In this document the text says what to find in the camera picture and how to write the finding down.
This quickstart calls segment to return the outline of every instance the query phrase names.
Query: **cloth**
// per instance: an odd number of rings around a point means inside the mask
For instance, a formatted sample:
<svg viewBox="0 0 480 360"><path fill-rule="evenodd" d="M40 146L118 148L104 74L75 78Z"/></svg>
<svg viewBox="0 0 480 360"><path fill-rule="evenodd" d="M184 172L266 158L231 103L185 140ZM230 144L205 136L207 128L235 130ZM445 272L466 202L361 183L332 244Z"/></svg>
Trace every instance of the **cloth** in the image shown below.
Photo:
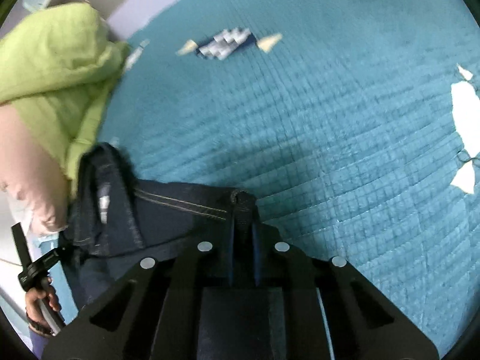
<svg viewBox="0 0 480 360"><path fill-rule="evenodd" d="M236 27L283 38L269 54L176 55ZM144 39L99 139L140 179L253 193L285 240L345 257L444 355L480 285L480 194L450 185L451 85L457 64L480 73L462 0L180 0L129 43Z"/></svg>
<svg viewBox="0 0 480 360"><path fill-rule="evenodd" d="M0 189L30 210L23 228L52 234L67 224L69 183L12 104L0 107Z"/></svg>
<svg viewBox="0 0 480 360"><path fill-rule="evenodd" d="M73 189L128 51L107 33L96 10L75 3L35 12L0 40L0 104L13 104Z"/></svg>
<svg viewBox="0 0 480 360"><path fill-rule="evenodd" d="M75 246L62 266L78 309L142 257L168 260L206 230L230 230L234 188L136 180L106 143L83 156L78 180L69 227L59 235L60 247ZM243 206L255 207L255 199Z"/></svg>
<svg viewBox="0 0 480 360"><path fill-rule="evenodd" d="M41 336L40 334L34 332L33 330L29 329L30 331L30 339L32 340L32 352L37 357L37 359L42 358L42 353L47 344L49 343L49 339L46 337Z"/></svg>

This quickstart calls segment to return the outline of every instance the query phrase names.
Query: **seam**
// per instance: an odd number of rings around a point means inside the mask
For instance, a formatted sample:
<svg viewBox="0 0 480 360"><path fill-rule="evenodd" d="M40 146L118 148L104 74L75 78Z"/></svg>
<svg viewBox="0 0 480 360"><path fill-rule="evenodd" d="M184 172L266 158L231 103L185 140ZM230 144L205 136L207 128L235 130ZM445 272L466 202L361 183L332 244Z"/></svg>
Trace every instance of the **seam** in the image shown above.
<svg viewBox="0 0 480 360"><path fill-rule="evenodd" d="M421 206L418 206L418 207L417 207L417 206L412 206L412 207L413 207L413 208L412 208L412 211L411 211L407 216L403 217L403 218L398 222L398 225L404 224L407 220L409 220L409 218L411 218L411 216L417 216L417 218L418 218L419 212L422 210L422 208L424 207L424 205L425 205L425 204L423 204L423 205L421 205ZM351 221L352 219L355 219L355 218L357 218L357 217L359 217L359 216L362 216L363 214L367 213L368 211L371 211L371 209L370 209L370 210L366 210L366 211L362 212L361 214L352 216L352 218L346 219L346 220L341 221L341 222L339 222L339 223L349 222L349 221ZM327 227L324 227L324 228L319 228L319 229L316 229L316 230L313 230L313 231L309 231L308 233L300 234L299 236L294 237L294 238L291 237L291 238L289 238L289 239L301 239L301 238L304 238L304 237L306 237L306 236L310 236L310 235L315 234L315 233L319 233L319 232L324 232L324 231L327 231L327 230L331 230L331 229L333 229L335 226L336 226L336 225L330 225L330 226L327 226ZM370 236L370 237L364 238L364 240L375 239L375 237L376 237L376 235L372 235L372 236ZM387 253L390 252L390 251L391 251L391 250L388 250L387 252L385 252L385 253L383 253L383 254L379 254L379 255L378 255L377 257L375 257L375 258L381 257L381 256L387 254Z"/></svg>
<svg viewBox="0 0 480 360"><path fill-rule="evenodd" d="M167 196L155 195L155 193L150 193L150 192L141 190L140 188L135 188L135 190L138 191L138 192L141 192L141 193L145 193L145 195L156 196L156 197L162 198L162 199L173 200L174 202L180 202L180 203L190 204L190 205L193 205L193 206L196 206L196 207L206 208L206 209L208 209L208 210L224 212L225 214L227 213L225 210L220 210L220 209L218 209L218 208L203 206L203 205L201 205L201 204L190 203L190 202L186 202L186 201L180 200L180 199L169 198L169 197L167 197Z"/></svg>
<svg viewBox="0 0 480 360"><path fill-rule="evenodd" d="M103 164L103 165L100 165L100 166L97 168L96 171L97 171L97 172L100 172L100 171L102 171L102 170L104 170L104 169L107 169L108 167L111 167L111 163L105 163L105 164Z"/></svg>
<svg viewBox="0 0 480 360"><path fill-rule="evenodd" d="M417 132L423 130L424 128L427 128L427 127L430 126L430 125L431 125L431 123L429 123L428 125L422 127L420 130L415 131L414 134L416 134ZM380 127L380 126L377 126L377 127L373 128L373 129L371 129L371 130L368 130L368 131L365 132L365 133L370 133L370 132L372 132L373 130L379 128L379 127ZM388 147L386 147L386 149L392 149L392 148L394 148L394 147L398 147L399 145L401 145L404 141L406 141L406 140L408 140L408 139L411 139L411 136L407 136L407 137L404 137L404 138L400 139L398 142L393 143L393 144L389 145ZM445 139L445 137L441 138L441 139L440 139L438 142L436 142L435 144L440 143L440 142L443 141L444 139ZM313 156L313 155L317 156L318 154L321 154L321 151L320 151L320 150L316 150L316 151L312 152L311 154L308 154L308 155L306 155L306 156L303 156L303 157L299 158L298 160L289 162L289 163L283 165L282 167L287 167L287 166L289 166L289 165L292 165L292 164L296 163L296 162L299 161L299 160L303 160L303 159L305 159L305 158L307 158L307 157L311 157L311 156ZM362 159L360 159L360 160L358 160L358 161L349 163L348 165L342 166L342 167L340 167L340 168L338 168L338 169L334 169L332 172L337 172L337 171L339 171L339 170L346 169L346 168L348 168L349 166L352 166L352 165L354 165L354 164L363 163L363 162L365 162L365 161L367 161L367 160L372 159L376 154L378 154L378 152L376 152L376 153L374 153L374 154L371 154L371 155L368 155L368 156L366 156L366 157L363 157ZM411 161L408 161L408 162L405 162L405 165L414 162L414 161L417 160L419 157L415 157L415 159L413 159L413 160L411 160ZM273 170L271 170L271 171L268 171L268 172L265 172L265 173L261 173L260 175L256 175L256 176L253 177L253 178L248 178L248 179L246 179L246 180L241 180L241 181L239 182L239 185L243 185L243 184L245 184L245 183L247 183L247 182L249 182L249 181L251 181L251 180L253 180L253 179L255 179L255 178L258 178L258 177L260 177L260 176L263 176L263 175L265 175L265 174L267 174L267 173L269 173L269 172L275 171L275 170L277 170L277 169L273 169ZM320 178L320 177L325 176L326 174L332 173L332 172L328 172L328 173L327 173L327 172L324 171L323 169L320 169L320 171L323 173L323 175L322 175L322 176L318 176L318 177L316 177L316 178L314 178L314 179L312 179L312 180L318 179L318 178ZM291 190L292 188L295 188L295 187L297 187L297 186L299 186L299 185L302 185L302 184L305 184L305 183L307 183L307 182L308 182L308 181L305 181L305 182L303 182L303 183L300 183L300 184L298 184L298 185L296 185L296 186L293 186L293 187L289 188L288 190ZM270 197L270 196L276 195L276 194L278 194L278 193L282 193L282 192L284 192L284 191L275 192L275 193L273 193L273 194L271 194L271 195L260 196L259 199L263 199L263 198L266 198L266 197Z"/></svg>
<svg viewBox="0 0 480 360"><path fill-rule="evenodd" d="M180 210L180 211L187 211L187 212L191 212L193 214L198 214L198 215L202 215L202 216L207 216L208 218L213 218L213 219L218 219L218 220L221 220L221 221L226 221L227 219L226 218L223 218L221 216L217 216L217 215L212 215L212 214L207 214L206 212L199 212L199 211L194 211L194 210L190 210L188 208L185 208L185 207L180 207L180 206L176 206L174 204L168 204L168 203L165 203L165 202L159 202L158 200L154 200L154 199L149 199L145 196L139 196L137 193L135 193L135 195L140 198L140 199L144 199L144 200L148 200L149 202L152 202L152 203L155 203L155 204L161 204L161 205L164 205L164 206L167 206L167 207L171 207L171 208L175 208L177 210Z"/></svg>
<svg viewBox="0 0 480 360"><path fill-rule="evenodd" d="M445 140L445 138L442 138L442 139L439 140L438 142L435 142L434 145L441 143L443 140ZM433 151L433 149L427 149L424 153L422 153L422 154L421 154L420 156L418 156L418 157L415 157L413 160L404 162L404 164L403 164L401 167L402 167L402 168L405 168L406 166L414 163L415 161L418 161L419 158L422 158L423 156L425 156L426 154L428 154L430 151ZM339 169L335 169L335 170L333 170L332 172L329 172L329 173L326 173L326 172L324 172L324 171L322 171L322 170L320 169L320 171L322 172L322 175L320 175L320 176L317 176L317 177L312 178L312 179L307 180L307 181L303 181L302 183L299 183L299 184L294 185L294 186L292 186L292 187L290 187L290 188L287 188L286 190L282 190L282 191L279 191L279 192L274 192L274 193L272 193L272 194L270 194L270 195L260 196L258 199L265 199L265 198L274 197L275 195L279 195L279 194L281 194L281 193L285 193L285 192L287 192L287 191L293 190L293 189L295 189L295 188L297 188L297 187L301 187L302 185L306 185L306 184L308 184L308 183L311 183L312 181L316 181L316 180L318 180L318 179L323 179L323 178L326 177L326 175L330 176L331 174L337 173L337 172L340 171L340 170L347 169L348 167L357 166L357 164L360 164L360 163L362 163L362 162L364 162L364 161L367 161L367 160L371 160L376 154L378 154L378 153L369 155L369 156L367 156L367 157L363 157L363 159L361 159L361 160L359 160L359 161L357 161L357 162L350 163L350 164L348 164L348 165L346 165L346 166L343 166L343 167L341 167L341 168L339 168ZM398 160L398 159L399 159L399 158L395 158L395 159L393 159L392 161L388 162L388 164L391 163L391 162L393 162L393 161L396 161L396 160ZM363 188L363 187L366 186L366 185L372 184L374 181L377 181L377 180L379 180L379 179L382 178L382 177L385 177L385 176L387 176L387 175L390 175L390 174L394 173L396 170L397 170L397 169L394 169L394 170L392 170L392 171L389 171L389 172L385 173L384 175L382 175L382 176L380 176L380 177L376 177L376 178L372 179L371 181L369 181L368 183L362 184L360 187L355 187L355 188L352 189L352 190L347 190L347 191L345 191L345 192L342 192L340 195L337 195L336 197L346 195L347 193L354 192L354 191L356 191L356 190L358 190L358 189L360 189L360 188Z"/></svg>
<svg viewBox="0 0 480 360"><path fill-rule="evenodd" d="M443 114L443 115L440 117L440 119L443 118L443 117L446 117L446 116L449 115L449 114L451 114L451 112L447 112L447 113ZM402 137L402 138L401 138L400 140L398 140L397 142L391 143L389 146L386 147L386 149L391 149L391 148L397 147L398 145L402 144L404 141L411 139L411 137L414 136L414 135L416 135L419 131L424 130L425 128L431 126L432 124L433 124L433 123L429 123L429 124L427 124L426 126L423 126L422 128L420 128L419 130L416 130L416 131L413 132L412 134L407 135L407 136L405 136L405 137ZM358 139L358 137L361 137L361 136L363 136L363 135L365 135L365 134L369 134L369 133L375 131L376 129L378 129L378 128L380 128L380 127L382 127L382 125L375 126L375 127L371 128L371 129L368 129L368 130L366 130L366 131L362 131L361 133L357 134L357 135L354 136L353 138ZM436 128L435 131L436 131L436 130L444 130L444 129L443 129L443 126L440 126L440 127ZM303 138L303 136L306 135L306 134L307 134L307 132L304 132L304 133L302 133L301 135L299 135L298 138ZM290 141L290 140L293 140L293 139L294 139L294 137L291 137L291 138L288 138L288 139L286 139L285 141L282 141L282 142L285 143L285 142ZM275 145L275 144L272 144L271 146L265 147L265 148L261 149L260 151L255 152L255 154L251 155L251 157L253 157L254 155L258 155L259 153L262 153L262 152L264 152L264 151L273 149L273 148L276 147L276 146L278 146L278 145L277 145L277 144L276 144L276 145ZM335 145L334 147L332 147L332 148L330 148L330 149L331 149L331 150L337 150L337 149L338 149L338 145ZM287 166L289 166L289 165L291 165L291 164L296 163L296 162L299 161L299 160L302 160L302 159L308 158L308 157L312 157L312 156L318 156L319 154L321 154L321 151L320 151L320 150L312 151L311 153L309 153L309 154L307 154L307 155L305 155L305 156L302 156L302 157L299 158L299 159L296 159L296 160L294 160L294 161L291 161L291 162L289 162L289 163L286 163L286 164L282 165L282 167L287 167ZM368 156L363 157L362 159L360 159L360 160L358 160L358 161L356 161L356 162L354 162L354 163L350 163L350 164L348 164L348 165L346 165L346 166L342 166L342 167L340 167L340 168L338 168L338 169L335 169L334 171L338 171L338 170L347 168L348 166L351 166L352 164L355 164L355 163L360 163L360 162L366 161L366 160L370 159L371 157L374 157L375 155L376 155L376 153L371 154L371 155L368 155ZM225 166L225 167L223 167L223 168L215 169L214 173L222 172L222 171L224 171L225 169L230 168L230 167L231 167L231 165L227 165L227 166ZM269 170L269 171L267 171L267 172L261 173L261 174L259 174L259 175L255 175L255 176L252 177L252 178L246 178L246 179L244 179L244 180L240 180L240 181L238 182L238 185L245 185L246 183L250 182L251 180L253 180L253 179L255 179L255 178L259 178L259 177L263 176L264 174L267 174L267 173L269 173L269 172L276 171L276 170L277 170L277 168L274 168L274 169L271 169L271 170ZM323 174L326 174L326 172L325 172L323 169L320 169L320 170L321 170L321 172L322 172ZM258 198L259 198L259 199L262 199L262 198L265 198L265 197L268 197L268 196L269 196L269 195L267 195L267 196L259 196Z"/></svg>
<svg viewBox="0 0 480 360"><path fill-rule="evenodd" d="M431 176L431 174L427 175L426 177L422 178L421 180L419 180L418 182L416 182L416 183L414 183L414 184L409 184L409 186L408 186L405 190L403 190L402 192L398 193L397 195L395 195L395 196L393 196L393 197L385 200L384 202L378 203L378 204L376 204L375 206L369 208L368 210L365 210L365 211L361 212L360 214L357 214L357 215L355 215L355 216L352 216L351 218L348 218L348 219L346 219L345 221L354 219L354 218L356 218L356 217L358 217L358 216L361 216L361 215L363 215L363 214L365 214L365 213L367 213L367 212L369 212L369 211L372 211L372 210L380 207L380 206L383 205L383 204L386 204L386 203L392 201L392 200L395 199L396 197L400 196L402 193L404 193L404 192L406 192L406 191L409 191L409 190L411 190L413 187L415 187L415 186L417 186L418 184L420 184L423 180L426 180L429 176ZM306 211L306 210L309 210L309 209L311 209L311 208L318 207L318 206L321 205L321 204L324 204L324 203L327 203L327 202L332 202L332 201L336 200L337 198L339 198L339 197L341 197L341 196L343 196L343 195L345 195L345 194L347 194L347 193L351 193L351 192L353 192L353 191L356 191L356 190L358 190L358 189L359 189L359 188L355 188L355 189L352 190L352 191L348 191L348 192L345 192L345 193L343 193L343 194L341 194L341 195L334 196L334 197L332 197L332 198L329 198L329 199L327 199L327 200L324 200L323 202L320 202L320 203L318 203L318 204L311 205L310 207L302 208L301 210L298 210L298 211L292 211L292 212L288 212L287 214L284 214L284 215L281 215L281 216L277 216L277 217L275 217L275 218L270 218L270 219L268 219L268 221L283 219L283 218L285 218L285 217L287 217L287 216L289 216L289 215L298 214L299 212Z"/></svg>
<svg viewBox="0 0 480 360"><path fill-rule="evenodd" d="M440 143L441 143L442 141L444 141L445 139L446 139L446 138L440 139L438 142L435 142L435 145L440 144ZM405 168L406 166L411 165L412 163L414 163L415 161L418 161L420 158L426 156L427 154L429 154L429 153L431 153L431 152L434 152L434 150L435 150L435 149L434 149L433 147L430 147L430 148L427 149L425 152L423 152L420 156L415 157L415 158L412 159L411 161L406 161L406 162L404 162L404 164L402 164L401 168ZM457 158L457 155L455 155L455 156L453 156L453 157L451 157L451 158L448 158L448 160L445 161L445 163L444 163L440 168L442 168L443 166L445 166L445 164L450 164L450 162L451 162L452 160L456 159L456 158ZM349 164L349 165L347 165L347 166L343 166L342 168L339 168L339 169L337 169L337 170L335 170L335 171L333 171L333 172L331 172L331 173L336 173L337 171L339 171L339 170L341 170L341 169L346 169L347 167L353 166L353 165L355 165L355 164L356 164L356 163L351 163L351 164ZM342 196L344 196L344 195L347 195L348 193L357 191L357 190L359 190L360 188L363 188L364 186L367 186L367 185L370 185L370 184L374 183L375 181L379 180L380 178L382 178L382 177L384 177L384 176L387 176L387 175L389 175L389 174L394 173L395 171L396 171L396 169L394 169L393 171L390 171L390 172L388 172L388 173L385 173L384 175L382 175L382 176L380 176L380 177L374 178L372 181L369 181L368 183L363 184L363 185L361 185L361 186L359 186L359 187L356 187L356 188L354 188L354 189L352 189L352 190L348 190L348 191L342 192L342 193L339 194L339 195L336 195L336 196L334 196L334 197L332 197L332 198L329 198L329 199L325 200L325 202L328 202L328 201L330 201L330 200L334 200L334 199L336 199L336 198L338 198L338 197L342 197ZM275 195L279 195L279 194L281 194L281 193L284 193L285 191L292 190L292 189L297 188L297 187L299 187L299 186L308 184L308 183L310 183L311 181L315 181L315 180L318 180L318 179L320 179L320 178L322 178L322 177L325 177L325 175L327 175L327 173L324 173L323 175L318 176L318 177L316 177L316 178L312 178L311 180L304 181L303 183L299 183L298 185L292 186L292 187L290 187L290 188L288 188L288 189L286 189L286 190L283 190L283 191L280 191L280 192L275 192L275 193L272 193L272 194L270 194L270 195L263 196L263 197L261 197L260 199L265 199L265 198L273 197L273 196L275 196ZM413 186L417 185L418 183L422 182L424 179L426 179L426 178L423 178L423 179L419 180L417 183L414 183L414 184L410 185L410 187L413 187ZM301 210L299 210L299 211L294 211L294 212L300 212L300 211L302 211L302 210L305 210L305 209L308 209L308 208L311 208L311 207L315 207L315 206L320 205L320 204L322 204L322 203L324 203L324 202L320 202L320 203L318 203L318 204L315 204L314 206L306 207L306 208L303 208L303 209L301 209Z"/></svg>

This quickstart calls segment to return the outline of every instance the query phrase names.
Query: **pink pillow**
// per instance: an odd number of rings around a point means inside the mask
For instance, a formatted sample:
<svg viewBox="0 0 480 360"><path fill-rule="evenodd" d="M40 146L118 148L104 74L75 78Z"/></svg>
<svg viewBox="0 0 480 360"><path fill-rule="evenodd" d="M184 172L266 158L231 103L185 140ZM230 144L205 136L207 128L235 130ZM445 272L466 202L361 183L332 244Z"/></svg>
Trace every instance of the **pink pillow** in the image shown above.
<svg viewBox="0 0 480 360"><path fill-rule="evenodd" d="M33 211L31 230L51 234L66 225L68 180L10 105L0 106L0 188Z"/></svg>

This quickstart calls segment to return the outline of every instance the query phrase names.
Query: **denim fabric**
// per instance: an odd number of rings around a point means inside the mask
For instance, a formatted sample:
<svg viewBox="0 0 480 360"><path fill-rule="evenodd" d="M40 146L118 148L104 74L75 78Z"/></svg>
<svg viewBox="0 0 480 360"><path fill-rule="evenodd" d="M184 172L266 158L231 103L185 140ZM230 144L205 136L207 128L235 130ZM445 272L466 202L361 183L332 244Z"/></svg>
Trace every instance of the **denim fabric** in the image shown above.
<svg viewBox="0 0 480 360"><path fill-rule="evenodd" d="M106 143L82 158L78 180L69 226L59 237L60 246L75 247L62 266L78 308L141 258L174 258L203 232L230 231L235 209L243 223L255 208L253 197L233 188L136 180Z"/></svg>
<svg viewBox="0 0 480 360"><path fill-rule="evenodd" d="M41 336L38 333L30 330L30 339L32 340L32 352L37 359L42 358L42 353L47 344L49 343L49 339L46 337Z"/></svg>

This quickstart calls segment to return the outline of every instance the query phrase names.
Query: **teal bedspread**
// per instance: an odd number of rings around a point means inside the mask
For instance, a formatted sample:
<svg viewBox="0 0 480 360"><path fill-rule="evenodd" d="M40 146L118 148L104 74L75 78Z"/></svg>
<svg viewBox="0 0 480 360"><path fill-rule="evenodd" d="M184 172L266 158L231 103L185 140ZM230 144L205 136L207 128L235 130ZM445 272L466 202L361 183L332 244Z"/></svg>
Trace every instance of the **teal bedspread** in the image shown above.
<svg viewBox="0 0 480 360"><path fill-rule="evenodd" d="M234 27L283 39L176 55ZM140 178L254 193L288 242L346 257L445 354L479 305L479 169L474 194L450 185L450 86L457 64L480 75L462 1L181 0L130 43L144 39L99 140Z"/></svg>

